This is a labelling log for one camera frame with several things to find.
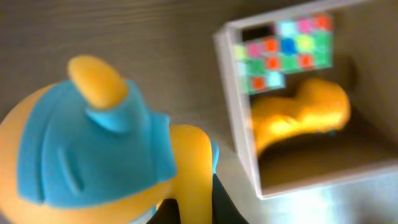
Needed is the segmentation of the beige cardboard box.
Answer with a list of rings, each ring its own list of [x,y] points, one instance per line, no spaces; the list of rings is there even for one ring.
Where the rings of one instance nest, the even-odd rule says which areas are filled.
[[[318,13],[333,19],[333,65],[283,73],[281,89],[243,93],[234,46],[277,38],[276,21]],[[396,1],[310,1],[229,21],[215,34],[215,44],[235,150],[259,198],[397,170]],[[253,103],[264,96],[293,97],[309,78],[344,89],[351,105],[346,126],[281,140],[257,156]]]

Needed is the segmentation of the rubiks cube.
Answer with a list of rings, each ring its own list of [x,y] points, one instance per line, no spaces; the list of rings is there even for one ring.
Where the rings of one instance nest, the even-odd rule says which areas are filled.
[[[329,68],[333,65],[333,19],[318,13],[275,22],[279,48],[273,59],[282,73]]]
[[[285,87],[279,53],[279,40],[275,37],[254,39],[234,46],[243,93],[254,95]]]

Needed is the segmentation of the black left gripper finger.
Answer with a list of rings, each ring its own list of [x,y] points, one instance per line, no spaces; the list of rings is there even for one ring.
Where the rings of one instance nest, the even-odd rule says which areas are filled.
[[[229,197],[216,174],[213,175],[212,224],[248,224]],[[164,200],[147,224],[181,224],[178,203]]]

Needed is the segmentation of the orange and blue duck toy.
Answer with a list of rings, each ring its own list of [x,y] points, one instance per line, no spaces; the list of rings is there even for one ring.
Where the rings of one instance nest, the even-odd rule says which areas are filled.
[[[181,223],[213,221],[213,142],[172,125],[92,55],[1,123],[1,214],[11,223],[132,223],[174,199]]]

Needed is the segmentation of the orange pig toy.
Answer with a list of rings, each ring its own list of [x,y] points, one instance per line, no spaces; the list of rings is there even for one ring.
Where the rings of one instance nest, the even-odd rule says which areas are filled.
[[[344,89],[322,78],[305,80],[293,97],[261,97],[251,108],[256,155],[281,140],[341,130],[350,116],[351,105]]]

